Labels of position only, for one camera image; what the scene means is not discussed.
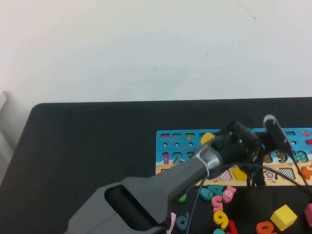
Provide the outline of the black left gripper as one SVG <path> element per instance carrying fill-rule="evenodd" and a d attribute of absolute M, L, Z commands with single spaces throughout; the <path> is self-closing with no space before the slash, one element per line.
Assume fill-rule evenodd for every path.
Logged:
<path fill-rule="evenodd" d="M 243 162 L 251 165 L 260 165 L 263 163 L 263 144 L 261 141 L 244 141 L 244 159 Z M 247 174 L 247 187 L 253 188 L 255 185 L 263 187 L 266 185 L 262 170 L 256 173 Z"/>

